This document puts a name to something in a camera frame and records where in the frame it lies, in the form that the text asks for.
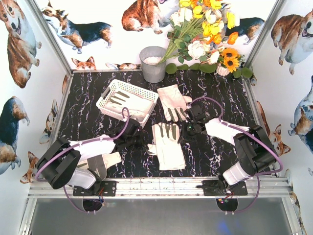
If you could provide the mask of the white glove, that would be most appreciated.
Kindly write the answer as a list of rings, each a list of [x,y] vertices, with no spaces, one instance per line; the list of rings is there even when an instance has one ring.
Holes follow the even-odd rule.
[[[183,96],[177,84],[158,88],[157,93],[167,121],[178,122],[186,120],[185,111],[187,109],[187,103],[192,102],[191,97]]]
[[[108,169],[111,166],[114,166],[122,161],[121,155],[119,152],[114,152],[110,154],[102,154],[102,159],[105,165],[105,168]]]

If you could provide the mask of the white perforated storage basket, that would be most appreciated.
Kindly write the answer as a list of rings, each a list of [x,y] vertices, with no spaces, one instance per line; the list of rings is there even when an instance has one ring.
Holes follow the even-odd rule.
[[[130,118],[144,127],[157,100],[158,93],[114,79],[101,94],[96,107],[102,114],[117,120],[125,121],[129,114]]]

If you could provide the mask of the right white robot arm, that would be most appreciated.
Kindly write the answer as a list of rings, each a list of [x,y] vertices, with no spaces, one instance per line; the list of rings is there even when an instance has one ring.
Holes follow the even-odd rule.
[[[199,105],[188,107],[186,113],[187,122],[183,125],[180,142],[194,141],[196,135],[206,134],[235,147],[238,160],[222,173],[222,179],[228,185],[260,175],[261,171],[277,162],[278,156],[261,126],[239,126],[208,116]]]

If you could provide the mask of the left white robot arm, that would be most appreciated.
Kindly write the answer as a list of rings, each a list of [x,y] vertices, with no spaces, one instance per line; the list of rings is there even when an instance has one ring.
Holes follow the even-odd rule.
[[[44,177],[53,189],[66,185],[95,194],[110,167],[122,161],[123,150],[146,147],[142,126],[128,119],[123,127],[85,141],[57,139],[36,164],[35,178]]]

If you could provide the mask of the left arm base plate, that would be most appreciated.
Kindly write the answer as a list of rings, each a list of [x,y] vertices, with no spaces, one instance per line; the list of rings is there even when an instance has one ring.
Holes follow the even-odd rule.
[[[73,196],[115,196],[117,181],[96,182],[89,189],[75,186]]]

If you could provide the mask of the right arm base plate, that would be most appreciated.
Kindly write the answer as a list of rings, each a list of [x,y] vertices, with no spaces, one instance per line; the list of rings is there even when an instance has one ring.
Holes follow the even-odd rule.
[[[204,180],[197,188],[201,188],[205,196],[227,196],[231,193],[235,196],[246,196],[248,194],[245,182],[230,186],[226,181]]]

